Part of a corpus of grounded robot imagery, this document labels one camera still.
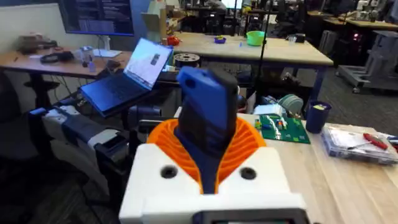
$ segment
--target spool of filament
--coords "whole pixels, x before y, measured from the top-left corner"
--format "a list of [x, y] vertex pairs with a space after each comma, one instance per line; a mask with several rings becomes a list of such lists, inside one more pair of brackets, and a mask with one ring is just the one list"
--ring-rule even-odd
[[199, 67], [200, 66], [200, 57], [195, 54], [177, 54], [174, 55], [174, 65], [177, 68], [181, 68], [183, 66], [191, 66], [191, 67]]

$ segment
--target monitor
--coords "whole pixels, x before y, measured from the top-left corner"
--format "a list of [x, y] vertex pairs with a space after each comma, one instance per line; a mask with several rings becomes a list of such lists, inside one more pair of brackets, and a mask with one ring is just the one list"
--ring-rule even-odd
[[[235, 8], [235, 0], [221, 0], [221, 2], [226, 6], [227, 9]], [[243, 0], [236, 0], [236, 9], [242, 8]]]
[[66, 33], [134, 36], [130, 0], [59, 0]]

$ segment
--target green circuit board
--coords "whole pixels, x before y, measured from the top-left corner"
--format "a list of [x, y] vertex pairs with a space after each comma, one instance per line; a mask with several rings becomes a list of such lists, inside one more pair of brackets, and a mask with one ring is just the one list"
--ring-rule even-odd
[[[278, 116], [269, 116], [271, 120], [276, 124], [278, 128], [278, 121], [280, 118]], [[272, 140], [280, 140], [280, 141], [288, 141], [288, 142], [297, 142], [297, 143], [304, 143], [304, 144], [311, 144], [310, 139], [308, 138], [307, 132], [299, 119], [295, 118], [285, 118], [287, 123], [286, 129], [278, 129], [280, 132], [280, 138], [277, 137], [277, 132], [274, 128], [271, 129], [263, 129], [261, 130], [262, 137], [265, 139], [272, 139]], [[273, 125], [267, 118], [267, 115], [260, 115], [260, 122], [261, 124], [268, 124], [271, 127]]]

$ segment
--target clear plastic box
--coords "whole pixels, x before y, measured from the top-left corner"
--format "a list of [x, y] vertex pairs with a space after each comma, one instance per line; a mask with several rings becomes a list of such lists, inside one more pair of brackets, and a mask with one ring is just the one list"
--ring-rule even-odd
[[[345, 141], [345, 143], [351, 145], [343, 147], [342, 141], [336, 138], [337, 131], [340, 131], [340, 136], [348, 133], [350, 136], [348, 136], [348, 138], [343, 137], [342, 139]], [[382, 165], [393, 165], [398, 163], [397, 153], [395, 152], [393, 147], [389, 147], [387, 150], [384, 151], [382, 149], [378, 149], [376, 146], [369, 144], [367, 146], [349, 150], [348, 147], [357, 145], [354, 141], [351, 141], [352, 139], [350, 139], [350, 137], [352, 136], [352, 138], [354, 139], [359, 138], [359, 136], [362, 135], [363, 133], [349, 132], [328, 126], [325, 126], [321, 133], [325, 149], [331, 157], [339, 157], [342, 159], [351, 159], [363, 162], [372, 162]]]

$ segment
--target blue cup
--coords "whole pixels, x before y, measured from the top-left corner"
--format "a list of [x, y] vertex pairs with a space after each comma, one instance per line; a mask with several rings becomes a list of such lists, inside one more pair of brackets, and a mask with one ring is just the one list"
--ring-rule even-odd
[[305, 129], [313, 134], [319, 134], [328, 119], [331, 106], [321, 101], [312, 101], [308, 108]]

